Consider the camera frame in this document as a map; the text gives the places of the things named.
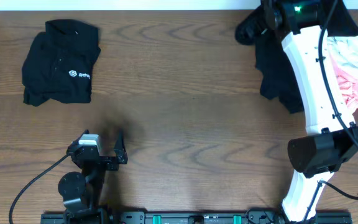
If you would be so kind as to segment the black velvet garment with buttons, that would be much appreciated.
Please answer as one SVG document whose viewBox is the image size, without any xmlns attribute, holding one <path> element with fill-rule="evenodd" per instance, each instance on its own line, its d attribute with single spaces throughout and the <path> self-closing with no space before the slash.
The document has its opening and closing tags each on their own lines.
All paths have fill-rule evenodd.
<svg viewBox="0 0 358 224">
<path fill-rule="evenodd" d="M 278 98 L 291 114 L 304 107 L 282 40 L 289 33 L 297 35 L 313 26 L 326 26 L 330 37 L 358 35 L 358 26 L 342 0 L 336 4 L 330 0 L 261 0 L 236 27 L 236 41 L 255 47 L 255 67 L 263 75 L 260 94 L 269 100 Z"/>
</svg>

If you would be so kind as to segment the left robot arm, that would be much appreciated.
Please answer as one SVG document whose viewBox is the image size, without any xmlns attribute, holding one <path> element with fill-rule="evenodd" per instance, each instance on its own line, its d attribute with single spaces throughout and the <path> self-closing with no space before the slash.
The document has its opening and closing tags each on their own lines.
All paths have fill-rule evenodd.
<svg viewBox="0 0 358 224">
<path fill-rule="evenodd" d="M 113 150 L 114 156 L 101 156 L 99 135 L 87 130 L 68 146 L 67 156 L 81 171 L 65 174 L 58 183 L 58 192 L 66 208 L 64 223 L 114 222 L 114 215 L 100 206 L 99 200 L 106 172 L 117 171 L 120 165 L 127 164 L 122 131 L 118 133 Z"/>
</svg>

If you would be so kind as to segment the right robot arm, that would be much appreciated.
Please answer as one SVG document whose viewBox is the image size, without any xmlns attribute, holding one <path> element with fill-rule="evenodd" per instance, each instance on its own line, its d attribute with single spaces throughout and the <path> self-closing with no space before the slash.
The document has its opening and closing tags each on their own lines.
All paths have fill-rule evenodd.
<svg viewBox="0 0 358 224">
<path fill-rule="evenodd" d="M 279 223 L 350 223 L 348 212 L 319 212 L 323 189 L 358 153 L 358 124 L 346 106 L 328 38 L 354 37 L 358 27 L 342 1 L 262 1 L 264 20 L 291 64 L 305 112 L 306 136 L 288 143 L 294 169 Z"/>
</svg>

